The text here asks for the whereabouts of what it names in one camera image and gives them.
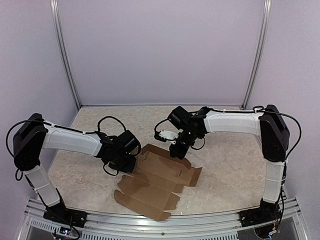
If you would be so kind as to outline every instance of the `metal frame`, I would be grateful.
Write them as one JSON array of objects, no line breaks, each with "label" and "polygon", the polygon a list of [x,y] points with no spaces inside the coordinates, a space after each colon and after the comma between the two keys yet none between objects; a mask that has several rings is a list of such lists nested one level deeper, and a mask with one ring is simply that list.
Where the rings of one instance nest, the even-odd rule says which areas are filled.
[{"label": "metal frame", "polygon": [[[295,198],[286,199],[283,219],[293,218],[299,240],[307,240],[305,222]],[[21,221],[18,240],[26,240],[30,226],[50,232],[54,228],[66,225],[43,218],[45,207],[39,200],[30,199]],[[126,215],[87,211],[84,228],[78,228],[84,240],[205,240],[237,239],[238,232],[252,229],[241,227],[238,212],[240,210],[174,215],[168,220],[157,222],[141,215]]]},{"label": "metal frame", "polygon": [[69,63],[69,59],[68,59],[68,55],[67,55],[67,51],[66,51],[66,46],[65,46],[65,42],[64,42],[64,36],[63,36],[62,26],[61,26],[61,21],[60,21],[60,15],[59,15],[58,0],[50,0],[50,5],[51,5],[51,11],[52,11],[52,17],[53,17],[53,24],[54,24],[54,28],[55,28],[57,41],[58,41],[58,46],[59,46],[60,53],[61,53],[63,67],[64,67],[65,74],[66,74],[66,79],[68,81],[75,106],[76,106],[77,110],[80,110],[82,105],[81,105],[80,97],[79,97],[79,94],[78,94],[78,91],[76,88],[76,84],[75,84],[75,81],[74,81],[74,78],[73,78],[73,75],[71,72],[70,63]]},{"label": "metal frame", "polygon": [[[248,83],[248,86],[246,89],[243,103],[241,105],[241,107],[243,107],[244,109],[246,109],[248,107],[249,100],[252,95],[252,91],[253,91],[255,81],[257,78],[257,73],[258,73],[258,69],[259,69],[259,65],[260,65],[260,61],[261,61],[261,57],[262,57],[262,53],[263,53],[263,48],[264,48],[264,44],[265,44],[265,39],[266,39],[266,35],[267,35],[267,28],[268,28],[269,16],[270,16],[270,10],[271,10],[271,1],[272,0],[264,0],[264,9],[263,9],[262,23],[261,23],[260,33],[259,33],[258,45],[257,45],[257,49],[255,52],[252,70],[250,73],[249,83]],[[74,78],[72,75],[72,71],[70,68],[70,63],[69,63],[69,59],[68,59],[68,55],[67,55],[67,50],[66,50],[66,46],[64,43],[63,31],[62,31],[60,15],[59,15],[58,0],[50,0],[50,5],[51,5],[51,10],[52,10],[52,17],[53,17],[53,23],[54,23],[56,36],[57,36],[58,46],[59,46],[60,53],[61,53],[62,63],[63,63],[64,70],[66,73],[67,81],[68,81],[68,84],[69,84],[69,87],[71,90],[72,98],[74,100],[74,103],[76,105],[77,110],[80,110],[81,107],[110,107],[110,106],[113,106],[113,105],[107,105],[107,104],[82,105],[81,100],[80,100],[80,96],[78,94],[77,87],[76,87],[76,84],[75,84],[75,81],[74,81]]]},{"label": "metal frame", "polygon": [[84,104],[82,105],[83,108],[103,108],[103,107],[138,107],[138,106],[146,106],[146,107],[157,107],[157,106],[199,106],[199,107],[203,107],[203,106],[212,106],[212,107],[235,107],[235,108],[240,108],[240,105],[237,104],[210,104],[210,103],[197,103],[197,104],[191,104],[191,103],[167,103],[167,104],[157,104],[157,103],[153,103],[153,104],[102,104],[102,105],[88,105],[88,104]]},{"label": "metal frame", "polygon": [[260,28],[260,34],[259,34],[259,40],[258,40],[258,46],[256,48],[253,67],[250,74],[249,84],[245,93],[245,97],[243,100],[242,107],[244,109],[247,109],[250,97],[252,95],[252,91],[254,89],[254,85],[257,78],[257,73],[261,61],[261,57],[264,50],[266,35],[267,35],[267,29],[268,29],[268,23],[269,23],[269,17],[270,17],[270,10],[271,10],[271,0],[264,0],[264,9],[263,9],[263,16],[262,16],[262,23]]}]

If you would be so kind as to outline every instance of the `brown cardboard sheet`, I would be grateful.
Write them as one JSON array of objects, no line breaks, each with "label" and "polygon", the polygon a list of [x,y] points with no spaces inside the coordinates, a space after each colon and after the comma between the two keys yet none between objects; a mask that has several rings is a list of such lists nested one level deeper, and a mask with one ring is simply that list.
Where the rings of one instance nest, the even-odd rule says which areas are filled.
[{"label": "brown cardboard sheet", "polygon": [[170,217],[184,186],[195,187],[202,167],[194,168],[186,159],[171,158],[169,151],[147,144],[136,157],[130,175],[123,175],[114,191],[117,203],[156,221]]}]

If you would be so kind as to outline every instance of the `beige floor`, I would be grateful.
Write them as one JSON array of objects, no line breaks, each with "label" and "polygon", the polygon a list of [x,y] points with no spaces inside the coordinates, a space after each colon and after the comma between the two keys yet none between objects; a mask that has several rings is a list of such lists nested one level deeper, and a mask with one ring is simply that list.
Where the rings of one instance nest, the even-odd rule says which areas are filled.
[{"label": "beige floor", "polygon": [[[200,107],[185,107],[189,111]],[[154,139],[154,126],[165,119],[173,106],[121,106],[82,108],[72,127],[94,131],[104,116],[119,118],[140,140],[169,149],[170,143]],[[161,129],[177,131],[170,123]],[[112,119],[101,124],[101,131],[118,135],[122,127]],[[265,161],[252,135],[242,133],[209,133],[205,147],[189,150],[186,156],[194,167],[203,167],[196,187],[185,187],[173,215],[215,213],[257,206],[263,194]],[[119,205],[113,192],[121,173],[112,177],[102,169],[100,159],[76,152],[59,150],[49,177],[68,207],[106,213],[135,214]]]}]

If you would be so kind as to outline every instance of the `metal rail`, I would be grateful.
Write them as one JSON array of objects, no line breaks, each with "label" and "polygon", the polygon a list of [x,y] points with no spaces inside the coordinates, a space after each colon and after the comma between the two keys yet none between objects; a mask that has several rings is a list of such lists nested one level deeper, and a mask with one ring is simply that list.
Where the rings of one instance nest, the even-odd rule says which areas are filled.
[{"label": "metal rail", "polygon": [[[284,201],[283,219],[301,219],[301,211],[295,198]],[[45,231],[53,231],[63,224],[52,222],[43,218],[45,207],[34,199],[30,199],[25,209],[24,228],[21,228],[19,240],[24,240],[26,227],[32,225]],[[96,211],[88,212],[84,228],[77,228],[84,240],[205,240],[205,239],[238,239],[238,231],[251,229],[253,226],[242,227],[238,212],[240,210],[194,214],[174,215],[168,220],[157,222],[141,215],[126,215],[115,213],[103,213]],[[301,228],[299,239],[306,240],[307,236]]]},{"label": "metal rail", "polygon": [[76,84],[71,72],[70,64],[69,64],[69,59],[66,51],[66,46],[64,42],[64,36],[62,32],[62,26],[61,26],[61,21],[60,21],[60,15],[59,15],[59,6],[58,6],[58,0],[50,0],[50,5],[51,5],[51,11],[52,11],[52,17],[53,17],[53,24],[54,24],[54,29],[56,33],[56,38],[58,41],[58,46],[60,49],[60,54],[61,54],[61,60],[63,63],[63,67],[65,70],[66,74],[66,79],[68,81],[72,98],[75,103],[75,106],[77,110],[81,108],[81,101],[80,97],[76,88]]},{"label": "metal rail", "polygon": [[262,23],[260,28],[258,46],[256,48],[254,62],[253,62],[252,70],[250,73],[249,84],[246,89],[245,97],[242,104],[243,109],[247,109],[248,107],[249,100],[252,95],[252,91],[254,89],[254,85],[256,82],[258,69],[259,69],[262,53],[264,50],[265,40],[267,36],[270,10],[271,10],[271,0],[264,0],[263,17],[262,17]]}]

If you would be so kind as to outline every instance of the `black cable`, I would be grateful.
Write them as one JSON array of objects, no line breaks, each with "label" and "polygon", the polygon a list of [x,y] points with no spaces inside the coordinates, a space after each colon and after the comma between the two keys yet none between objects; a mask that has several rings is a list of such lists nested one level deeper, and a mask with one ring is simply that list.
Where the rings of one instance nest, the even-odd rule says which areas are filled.
[{"label": "black cable", "polygon": [[298,137],[297,141],[295,142],[295,144],[293,145],[293,147],[290,149],[290,151],[286,154],[285,160],[287,160],[288,156],[292,153],[292,151],[296,148],[296,146],[298,145],[298,143],[299,143],[300,140],[301,140],[302,129],[301,129],[300,123],[299,123],[298,120],[295,119],[293,116],[290,116],[290,115],[288,115],[288,114],[281,113],[281,112],[268,111],[267,108],[263,111],[263,113],[281,115],[281,116],[284,116],[284,117],[287,117],[287,118],[292,119],[292,120],[295,121],[295,123],[297,124],[297,126],[298,126],[298,128],[299,128],[299,137]]},{"label": "black cable", "polygon": [[203,145],[201,146],[201,147],[199,147],[199,148],[195,148],[195,147],[193,147],[193,146],[190,146],[193,150],[200,150],[200,149],[202,149],[204,146],[205,146],[205,144],[206,144],[206,139],[205,138],[203,138]]},{"label": "black cable", "polygon": [[166,122],[166,121],[168,121],[168,120],[169,120],[169,119],[166,118],[165,120],[162,120],[162,121],[158,122],[158,123],[154,126],[154,133],[160,133],[160,131],[157,131],[157,127],[158,127],[160,124],[162,124],[162,123],[164,123],[164,122]]},{"label": "black cable", "polygon": [[103,168],[103,171],[104,171],[106,174],[108,174],[108,175],[110,175],[110,176],[114,176],[114,177],[119,174],[119,170],[116,171],[116,174],[112,174],[112,173],[108,172],[108,171],[105,169],[105,166],[106,166],[106,165],[107,165],[107,164],[104,164],[103,167],[102,167],[102,168]]},{"label": "black cable", "polygon": [[280,189],[280,194],[279,194],[278,200],[276,201],[276,204],[278,204],[278,203],[279,203],[280,198],[281,198],[281,195],[282,195],[282,187],[281,187],[281,189]]},{"label": "black cable", "polygon": [[[160,131],[157,131],[157,127],[158,127],[160,124],[162,124],[162,123],[164,123],[164,122],[166,122],[166,121],[169,121],[169,119],[166,118],[166,119],[158,122],[158,123],[154,126],[154,135],[159,135]],[[168,138],[165,138],[165,140],[167,140],[167,141],[169,141],[169,142],[172,142],[172,141],[175,141],[176,139],[168,139]]]},{"label": "black cable", "polygon": [[97,124],[98,132],[101,132],[100,124],[101,124],[102,121],[105,120],[105,119],[114,119],[114,120],[116,120],[118,123],[121,124],[121,126],[123,127],[123,130],[124,130],[124,131],[127,130],[127,129],[126,129],[126,126],[125,126],[118,118],[116,118],[116,117],[114,117],[114,116],[105,116],[105,117],[101,118],[101,119],[98,121],[98,124]]},{"label": "black cable", "polygon": [[229,113],[229,114],[254,114],[262,112],[265,108],[261,105],[254,106],[253,110],[219,110],[214,109],[212,107],[208,107],[211,111],[217,112],[217,113]]},{"label": "black cable", "polygon": [[[9,154],[11,155],[11,157],[15,157],[14,154],[11,152],[10,148],[9,148],[9,144],[8,144],[8,139],[9,139],[9,135],[11,133],[11,131],[18,125],[20,124],[24,124],[24,123],[40,123],[40,124],[44,124],[44,125],[48,125],[48,126],[52,126],[53,124],[52,123],[49,123],[49,122],[46,122],[46,121],[41,121],[41,120],[35,120],[35,119],[28,119],[28,120],[23,120],[23,121],[19,121],[17,122],[16,124],[14,124],[12,127],[10,127],[9,131],[7,132],[6,134],[6,137],[5,137],[5,146],[6,146],[6,149],[7,151],[9,152]],[[66,130],[70,130],[70,131],[73,131],[73,132],[77,132],[77,133],[83,133],[83,131],[80,131],[80,130],[77,130],[77,129],[74,129],[74,128],[70,128],[70,127],[66,127],[66,126],[60,126],[60,125],[55,125],[54,124],[54,127],[55,128],[60,128],[60,129],[66,129]],[[92,131],[92,132],[86,132],[85,134],[94,134],[95,132]]]},{"label": "black cable", "polygon": [[284,216],[284,211],[285,211],[285,201],[284,201],[284,196],[282,195],[282,191],[283,191],[283,188],[281,187],[280,196],[281,196],[281,201],[282,201],[282,212],[281,212],[281,218],[279,220],[279,223],[278,223],[276,229],[279,228],[281,220],[282,220],[282,218]]},{"label": "black cable", "polygon": [[15,180],[17,180],[19,182],[24,177],[24,173],[21,171],[21,175],[18,178],[18,172],[19,172],[19,168],[17,168],[16,171],[15,171]]},{"label": "black cable", "polygon": [[78,231],[74,226],[72,226],[72,224],[69,224],[69,223],[66,222],[64,219],[60,218],[57,214],[55,214],[55,213],[48,207],[48,205],[45,203],[45,201],[43,200],[43,198],[41,197],[41,195],[40,195],[38,192],[37,192],[37,194],[38,194],[38,196],[39,196],[42,204],[45,206],[45,209],[46,209],[47,211],[50,211],[50,212],[51,212],[53,215],[55,215],[61,222],[63,222],[63,223],[65,223],[66,225],[70,226],[70,229],[75,230],[75,232],[76,232],[76,234],[78,235],[78,237],[77,237],[77,238],[70,238],[70,239],[72,239],[72,240],[78,240],[78,239],[80,239],[80,233],[79,233],[79,231]]}]

